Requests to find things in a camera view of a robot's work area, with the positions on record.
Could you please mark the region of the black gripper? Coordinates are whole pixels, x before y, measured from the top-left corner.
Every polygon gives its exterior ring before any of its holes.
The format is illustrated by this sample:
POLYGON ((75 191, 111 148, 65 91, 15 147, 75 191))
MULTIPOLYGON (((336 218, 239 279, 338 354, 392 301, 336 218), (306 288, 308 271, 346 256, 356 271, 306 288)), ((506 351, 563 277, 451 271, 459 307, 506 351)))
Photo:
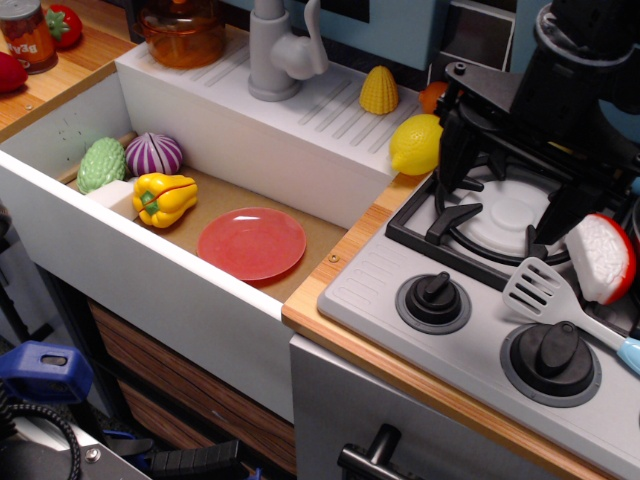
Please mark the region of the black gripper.
POLYGON ((590 214, 625 226, 639 148, 609 122, 598 100, 580 102, 575 90, 543 96, 542 83, 528 89, 521 74, 464 62, 449 64, 446 75, 448 89, 437 108, 443 126, 437 176, 448 193, 460 187, 481 152, 500 149, 565 182, 532 178, 548 200, 534 244, 558 242, 590 214))

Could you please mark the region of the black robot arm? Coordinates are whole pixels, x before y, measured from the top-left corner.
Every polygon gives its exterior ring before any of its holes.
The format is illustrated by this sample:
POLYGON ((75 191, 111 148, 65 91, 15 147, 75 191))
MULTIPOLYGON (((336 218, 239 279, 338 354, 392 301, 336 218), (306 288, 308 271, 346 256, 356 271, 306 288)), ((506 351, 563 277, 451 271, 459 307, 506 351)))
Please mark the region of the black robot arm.
POLYGON ((522 74, 447 66, 436 113, 443 133, 437 178, 457 189, 478 155, 513 156, 556 174, 560 187, 535 228, 552 244, 624 194, 639 148, 605 117, 601 101, 639 112, 639 4, 553 1, 538 13, 537 47, 522 74))

